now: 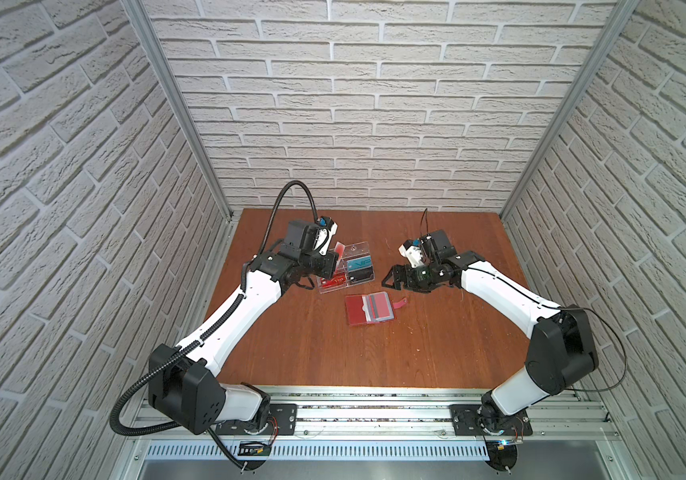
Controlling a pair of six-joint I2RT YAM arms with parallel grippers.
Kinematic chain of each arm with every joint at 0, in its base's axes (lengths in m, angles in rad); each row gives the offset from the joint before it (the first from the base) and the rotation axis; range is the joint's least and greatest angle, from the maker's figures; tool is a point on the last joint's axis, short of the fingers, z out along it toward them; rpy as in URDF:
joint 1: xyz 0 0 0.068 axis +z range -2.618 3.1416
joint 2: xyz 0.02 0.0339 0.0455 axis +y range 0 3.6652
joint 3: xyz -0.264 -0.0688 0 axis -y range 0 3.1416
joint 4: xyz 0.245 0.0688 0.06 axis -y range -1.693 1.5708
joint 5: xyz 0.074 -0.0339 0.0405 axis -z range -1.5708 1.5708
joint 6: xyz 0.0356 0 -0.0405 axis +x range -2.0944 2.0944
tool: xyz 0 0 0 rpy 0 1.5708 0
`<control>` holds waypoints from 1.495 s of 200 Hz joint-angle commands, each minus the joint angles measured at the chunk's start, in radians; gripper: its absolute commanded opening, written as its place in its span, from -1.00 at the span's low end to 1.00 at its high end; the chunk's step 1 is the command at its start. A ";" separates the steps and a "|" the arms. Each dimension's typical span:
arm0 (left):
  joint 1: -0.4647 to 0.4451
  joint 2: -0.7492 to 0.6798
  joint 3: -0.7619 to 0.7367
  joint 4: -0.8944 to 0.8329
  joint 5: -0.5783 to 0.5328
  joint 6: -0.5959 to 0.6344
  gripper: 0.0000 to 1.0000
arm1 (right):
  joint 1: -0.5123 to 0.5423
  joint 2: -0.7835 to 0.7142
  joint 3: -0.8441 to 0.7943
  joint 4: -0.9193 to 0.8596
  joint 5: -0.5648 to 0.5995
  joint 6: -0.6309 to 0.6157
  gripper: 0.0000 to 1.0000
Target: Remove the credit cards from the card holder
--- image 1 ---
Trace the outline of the white pink circle card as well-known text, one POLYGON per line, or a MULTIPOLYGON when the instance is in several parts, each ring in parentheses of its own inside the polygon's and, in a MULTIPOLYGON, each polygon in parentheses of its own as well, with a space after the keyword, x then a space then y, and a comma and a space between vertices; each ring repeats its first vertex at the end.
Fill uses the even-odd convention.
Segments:
POLYGON ((334 247, 334 252, 337 255, 338 259, 342 259, 344 252, 345 252, 346 246, 343 243, 337 242, 335 247, 334 247))

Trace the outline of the clear acrylic card organizer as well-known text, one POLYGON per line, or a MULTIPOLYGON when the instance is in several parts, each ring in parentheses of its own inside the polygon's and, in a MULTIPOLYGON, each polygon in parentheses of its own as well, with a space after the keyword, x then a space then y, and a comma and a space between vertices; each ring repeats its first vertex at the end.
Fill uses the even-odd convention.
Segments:
POLYGON ((338 242, 334 252, 338 255, 338 261, 333 276, 330 279, 317 279, 317 289, 321 294, 368 283, 374 279, 368 242, 348 245, 338 242))

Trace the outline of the red leather card holder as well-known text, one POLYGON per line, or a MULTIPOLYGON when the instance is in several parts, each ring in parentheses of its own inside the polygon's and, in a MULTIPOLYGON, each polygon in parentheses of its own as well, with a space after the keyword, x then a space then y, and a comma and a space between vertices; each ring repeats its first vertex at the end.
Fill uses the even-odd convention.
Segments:
POLYGON ((349 326, 364 326, 387 322, 396 318, 396 312, 407 305, 403 297, 392 302, 386 292, 367 295, 350 295, 344 300, 349 326))

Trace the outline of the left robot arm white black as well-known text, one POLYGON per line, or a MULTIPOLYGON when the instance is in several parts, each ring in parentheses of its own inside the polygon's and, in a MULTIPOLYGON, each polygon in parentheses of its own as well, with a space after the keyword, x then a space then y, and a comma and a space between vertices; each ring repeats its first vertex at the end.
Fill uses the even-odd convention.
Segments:
POLYGON ((201 434, 215 424, 242 422, 259 432, 268 423, 270 396, 246 384, 221 384, 217 376, 258 318, 304 277, 329 279, 339 255, 329 248, 337 224, 323 216, 295 220, 276 247, 243 268, 240 285, 194 332, 149 358, 159 373, 148 383, 148 402, 175 424, 201 434))

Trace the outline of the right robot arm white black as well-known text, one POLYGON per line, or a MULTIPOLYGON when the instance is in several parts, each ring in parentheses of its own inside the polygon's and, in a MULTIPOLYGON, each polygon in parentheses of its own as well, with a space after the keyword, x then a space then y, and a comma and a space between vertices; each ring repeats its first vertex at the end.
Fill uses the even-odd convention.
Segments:
POLYGON ((462 289, 504 315, 529 340, 524 366, 486 392, 477 410, 490 433, 539 401, 557 395, 598 367, 587 311, 562 306, 516 283, 473 251, 459 252, 437 230, 399 247, 407 260, 382 280, 393 290, 427 294, 443 285, 462 289))

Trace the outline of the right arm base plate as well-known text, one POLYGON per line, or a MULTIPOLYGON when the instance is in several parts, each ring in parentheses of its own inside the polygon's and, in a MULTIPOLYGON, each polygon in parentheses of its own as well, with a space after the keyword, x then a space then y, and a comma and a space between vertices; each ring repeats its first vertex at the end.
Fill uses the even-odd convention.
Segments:
POLYGON ((456 436, 519 438, 533 434, 533 428, 525 410, 514 415, 504 415, 487 405, 453 404, 449 406, 449 411, 456 436))

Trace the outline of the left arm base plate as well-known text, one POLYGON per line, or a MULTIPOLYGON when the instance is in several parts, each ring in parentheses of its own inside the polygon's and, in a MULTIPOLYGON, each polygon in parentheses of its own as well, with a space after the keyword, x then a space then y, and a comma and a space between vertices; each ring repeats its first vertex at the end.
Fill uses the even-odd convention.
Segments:
POLYGON ((230 436, 292 436, 295 433, 297 415, 297 404, 271 403, 268 407, 261 408, 251 420, 217 423, 215 432, 230 436))

